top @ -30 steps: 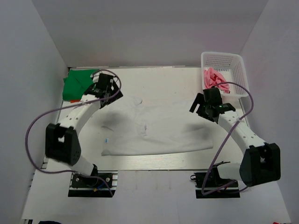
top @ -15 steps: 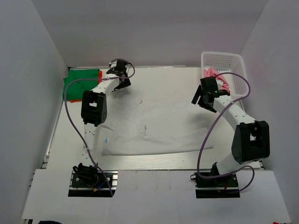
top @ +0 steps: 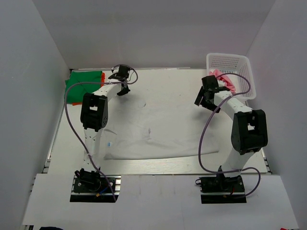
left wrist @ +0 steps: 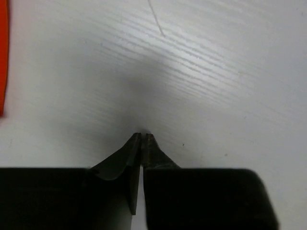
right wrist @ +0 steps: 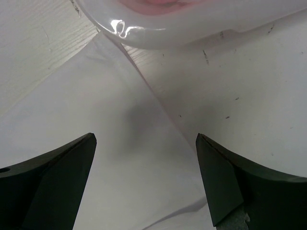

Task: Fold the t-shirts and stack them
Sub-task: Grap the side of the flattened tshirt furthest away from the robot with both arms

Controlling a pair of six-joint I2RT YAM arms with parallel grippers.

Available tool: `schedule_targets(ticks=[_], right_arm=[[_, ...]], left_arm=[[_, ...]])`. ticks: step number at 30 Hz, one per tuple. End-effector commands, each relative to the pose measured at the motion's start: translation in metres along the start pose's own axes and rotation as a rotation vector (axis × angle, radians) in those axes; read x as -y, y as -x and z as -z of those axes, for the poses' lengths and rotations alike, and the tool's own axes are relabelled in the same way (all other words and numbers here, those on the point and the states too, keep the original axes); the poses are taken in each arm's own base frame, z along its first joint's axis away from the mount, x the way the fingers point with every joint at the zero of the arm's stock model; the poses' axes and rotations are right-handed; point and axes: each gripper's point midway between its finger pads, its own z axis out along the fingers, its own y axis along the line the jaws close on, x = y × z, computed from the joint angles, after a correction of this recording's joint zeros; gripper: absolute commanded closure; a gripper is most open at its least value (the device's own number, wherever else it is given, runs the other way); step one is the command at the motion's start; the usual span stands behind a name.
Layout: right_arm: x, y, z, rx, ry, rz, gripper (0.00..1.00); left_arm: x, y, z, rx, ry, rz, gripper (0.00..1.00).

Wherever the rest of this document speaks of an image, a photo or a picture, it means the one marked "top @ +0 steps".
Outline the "white t shirt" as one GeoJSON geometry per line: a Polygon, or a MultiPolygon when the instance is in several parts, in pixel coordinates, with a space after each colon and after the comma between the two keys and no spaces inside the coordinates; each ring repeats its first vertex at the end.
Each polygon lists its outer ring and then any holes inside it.
{"type": "MultiPolygon", "coordinates": [[[[153,105],[136,96],[113,98],[100,140],[105,160],[148,160],[196,156],[210,112],[192,104],[153,105]]],[[[208,127],[201,154],[219,151],[208,127]]]]}

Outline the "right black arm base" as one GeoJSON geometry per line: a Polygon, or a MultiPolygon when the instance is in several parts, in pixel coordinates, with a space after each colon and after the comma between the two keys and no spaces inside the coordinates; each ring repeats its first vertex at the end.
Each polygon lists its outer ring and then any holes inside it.
{"type": "Polygon", "coordinates": [[[247,202],[241,176],[226,178],[222,174],[200,177],[195,181],[200,187],[202,204],[243,204],[247,202]]]}

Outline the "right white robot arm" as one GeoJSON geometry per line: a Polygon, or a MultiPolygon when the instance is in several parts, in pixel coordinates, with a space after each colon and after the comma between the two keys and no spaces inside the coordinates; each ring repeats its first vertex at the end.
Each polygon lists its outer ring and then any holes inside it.
{"type": "Polygon", "coordinates": [[[241,172],[249,170],[245,168],[249,158],[268,144],[267,122],[265,112],[261,109],[254,110],[232,94],[226,87],[205,89],[201,87],[196,105],[201,105],[212,111],[201,133],[198,146],[198,160],[200,167],[208,173],[222,174],[216,180],[217,187],[222,191],[228,191],[234,185],[234,177],[241,172]],[[232,119],[231,144],[232,148],[226,161],[219,171],[205,168],[201,162],[201,148],[205,132],[213,116],[220,110],[224,111],[232,119]]]}

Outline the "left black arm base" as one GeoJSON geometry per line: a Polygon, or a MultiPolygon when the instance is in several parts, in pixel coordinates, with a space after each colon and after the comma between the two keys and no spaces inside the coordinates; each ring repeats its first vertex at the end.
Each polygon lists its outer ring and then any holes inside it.
{"type": "Polygon", "coordinates": [[[82,182],[76,176],[73,179],[71,203],[115,203],[110,187],[104,177],[96,184],[82,182]]]}

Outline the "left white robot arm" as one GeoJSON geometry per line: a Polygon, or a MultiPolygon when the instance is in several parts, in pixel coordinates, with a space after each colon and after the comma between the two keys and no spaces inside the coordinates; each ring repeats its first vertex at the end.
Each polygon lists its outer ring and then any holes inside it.
{"type": "Polygon", "coordinates": [[[83,96],[81,108],[81,123],[84,130],[84,140],[78,138],[84,147],[85,160],[88,161],[98,175],[106,177],[95,163],[99,154],[100,138],[108,122],[108,103],[115,96],[123,96],[130,92],[128,78],[131,68],[119,66],[112,70],[107,82],[79,82],[76,85],[100,85],[93,92],[86,92],[83,96]]]}

